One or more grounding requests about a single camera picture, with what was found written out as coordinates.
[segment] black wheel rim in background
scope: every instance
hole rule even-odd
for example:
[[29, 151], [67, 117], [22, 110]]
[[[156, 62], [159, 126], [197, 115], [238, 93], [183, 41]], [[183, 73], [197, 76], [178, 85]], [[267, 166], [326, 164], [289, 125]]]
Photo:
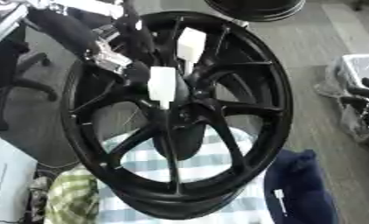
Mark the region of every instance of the black wheel rim in background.
[[304, 6], [305, 0], [205, 0], [230, 18], [248, 22], [269, 22], [288, 18]]
[[[293, 116], [288, 77], [278, 59], [261, 40], [222, 18], [196, 12], [172, 11], [145, 15], [143, 21], [155, 36], [162, 36], [160, 40], [157, 38], [157, 46], [160, 58], [163, 59], [158, 59], [159, 62], [156, 59], [145, 59], [149, 65], [174, 63], [180, 70], [181, 62], [175, 57], [172, 57], [174, 60], [164, 60], [165, 56], [175, 54], [164, 49], [167, 46], [173, 47], [172, 43], [176, 42], [175, 39], [185, 27], [208, 34], [205, 54], [193, 75], [186, 79], [191, 91], [189, 100], [173, 107], [167, 116], [161, 115], [156, 112], [154, 102], [148, 100], [144, 88], [125, 88], [123, 82], [121, 84], [120, 80], [115, 80], [112, 74], [106, 75], [76, 62], [66, 82], [61, 103], [64, 131], [82, 164], [136, 210], [173, 220], [203, 216], [232, 201], [247, 182], [272, 163], [283, 146]], [[119, 45], [119, 42], [114, 38], [111, 45]], [[235, 73], [234, 79], [229, 78], [232, 73]], [[221, 81], [220, 84], [229, 88], [241, 84], [244, 90], [236, 94], [243, 101], [236, 103], [213, 99], [216, 81]], [[243, 94], [246, 89], [250, 89], [254, 99], [247, 101], [249, 98]], [[108, 154], [94, 133], [92, 114], [101, 107], [125, 101], [135, 103], [151, 120], [133, 134], [132, 140], [128, 138], [114, 150], [115, 153]], [[192, 117], [189, 122], [177, 118], [182, 109], [186, 109]], [[262, 118], [261, 132], [252, 150], [245, 156], [238, 151], [225, 122], [225, 116], [239, 114]], [[205, 124], [215, 128], [225, 141], [233, 165], [214, 178], [180, 183], [176, 167], [177, 153], [173, 149], [175, 145], [170, 141], [170, 130], [185, 130], [193, 125]], [[140, 178], [117, 164], [134, 146], [157, 135], [168, 139], [164, 155], [170, 166], [170, 183]]]

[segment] blue and white checkered fabric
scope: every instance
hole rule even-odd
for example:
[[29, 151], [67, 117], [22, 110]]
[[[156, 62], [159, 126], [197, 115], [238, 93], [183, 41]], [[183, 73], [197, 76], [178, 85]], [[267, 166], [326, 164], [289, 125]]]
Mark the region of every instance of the blue and white checkered fabric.
[[[231, 128], [241, 152], [246, 154], [252, 146], [253, 138], [246, 132]], [[108, 151], [126, 139], [129, 134], [116, 136], [104, 143]], [[169, 181], [167, 161], [154, 149], [152, 140], [140, 144], [122, 159], [123, 166], [137, 175], [156, 181]], [[214, 129], [208, 128], [200, 151], [192, 158], [179, 163], [183, 182], [206, 179], [215, 176], [231, 165], [231, 157], [226, 145]], [[110, 188], [98, 181], [100, 224], [270, 224], [274, 223], [264, 199], [263, 181], [265, 172], [251, 181], [244, 191], [229, 205], [207, 216], [193, 220], [160, 220], [140, 213], [122, 202]]]

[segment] wheel spoke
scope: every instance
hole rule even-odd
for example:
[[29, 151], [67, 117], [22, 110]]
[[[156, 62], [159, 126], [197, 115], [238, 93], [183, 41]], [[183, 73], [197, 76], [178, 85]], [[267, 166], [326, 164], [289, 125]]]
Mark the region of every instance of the wheel spoke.
[[82, 104], [78, 108], [70, 111], [73, 115], [82, 115], [85, 113], [93, 113], [98, 109], [102, 109], [116, 102], [129, 101], [127, 97], [129, 95], [129, 90], [127, 87], [121, 87], [117, 90], [106, 89], [102, 94], [99, 94], [92, 100]]
[[175, 193], [182, 192], [182, 182], [179, 175], [178, 157], [175, 152], [175, 144], [172, 137], [172, 127], [169, 112], [164, 115], [164, 131], [161, 135], [161, 147], [167, 158], [168, 167], [170, 169], [171, 181], [169, 183], [170, 189]]
[[157, 127], [152, 124], [138, 129], [135, 133], [126, 138], [108, 154], [109, 163], [113, 167], [121, 168], [122, 157], [138, 144], [141, 144], [152, 138], [156, 133]]
[[98, 104], [98, 102], [101, 102], [102, 100], [104, 100], [107, 97], [107, 95], [111, 91], [111, 89], [114, 86], [114, 84], [115, 84], [114, 81], [110, 82], [107, 85], [107, 87], [104, 89], [103, 93], [99, 94], [98, 96], [96, 96], [92, 100], [90, 100], [90, 101], [82, 104], [78, 108], [73, 109], [72, 111], [70, 111], [70, 113], [71, 114], [74, 114], [74, 115], [77, 115], [77, 114], [81, 113], [82, 111], [86, 111], [86, 110], [92, 109], [95, 104]]
[[91, 122], [82, 123], [80, 126], [81, 134], [87, 140], [87, 144], [90, 149], [94, 149], [92, 152], [94, 154], [94, 158], [101, 159], [106, 157], [107, 153], [104, 151], [103, 147], [99, 143], [99, 140], [96, 137], [96, 133], [94, 132], [94, 126]]
[[255, 115], [260, 117], [272, 117], [281, 114], [281, 108], [264, 107], [238, 101], [219, 101], [223, 108], [224, 116]]
[[229, 149], [231, 154], [233, 169], [237, 172], [243, 171], [247, 167], [245, 158], [241, 154], [239, 145], [236, 143], [236, 140], [228, 127], [228, 123], [223, 116], [222, 107], [215, 100], [212, 100], [203, 106], [204, 107], [201, 106], [198, 108], [198, 112], [205, 118], [207, 124], [217, 131], [223, 142], [226, 144], [226, 147]]
[[179, 17], [175, 23], [175, 26], [174, 26], [174, 29], [172, 30], [172, 32], [170, 33], [170, 36], [167, 40], [167, 43], [166, 45], [168, 47], [175, 47], [176, 46], [176, 41], [177, 41], [177, 38], [178, 38], [178, 34], [179, 34], [179, 28], [180, 28], [180, 25], [182, 24], [182, 22], [184, 21], [185, 19], [183, 17]]
[[204, 74], [200, 75], [202, 77], [200, 79], [200, 83], [201, 85], [210, 85], [221, 77], [231, 73], [237, 73], [240, 70], [246, 71], [253, 67], [268, 67], [271, 65], [273, 65], [272, 61], [250, 61], [245, 63], [231, 63], [211, 66], [204, 72]]
[[226, 38], [226, 35], [230, 32], [230, 28], [229, 27], [224, 27], [223, 32], [221, 33], [221, 36], [219, 37], [219, 42], [217, 43], [216, 46], [216, 51], [214, 52], [214, 56], [218, 56], [220, 51], [221, 51], [221, 47], [223, 45], [224, 39]]

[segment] chair caster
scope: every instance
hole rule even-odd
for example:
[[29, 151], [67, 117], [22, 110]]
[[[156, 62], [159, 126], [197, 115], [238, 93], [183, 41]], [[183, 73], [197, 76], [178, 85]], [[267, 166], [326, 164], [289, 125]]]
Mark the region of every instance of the chair caster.
[[52, 64], [52, 62], [48, 58], [42, 59], [41, 63], [43, 67], [48, 67]]
[[9, 124], [5, 121], [0, 122], [0, 131], [9, 130]]
[[49, 95], [47, 96], [47, 100], [48, 100], [49, 102], [55, 102], [55, 101], [57, 101], [57, 100], [58, 100], [58, 96], [57, 96], [56, 94], [54, 94], [54, 93], [49, 94]]
[[352, 8], [354, 11], [362, 11], [363, 10], [363, 5], [360, 2], [353, 2], [352, 3]]

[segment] green striped cloth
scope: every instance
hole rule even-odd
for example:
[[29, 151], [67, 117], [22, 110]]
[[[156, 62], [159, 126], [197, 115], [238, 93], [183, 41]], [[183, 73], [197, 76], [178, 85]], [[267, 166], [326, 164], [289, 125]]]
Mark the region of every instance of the green striped cloth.
[[92, 224], [98, 210], [96, 178], [80, 164], [61, 173], [52, 184], [45, 224]]

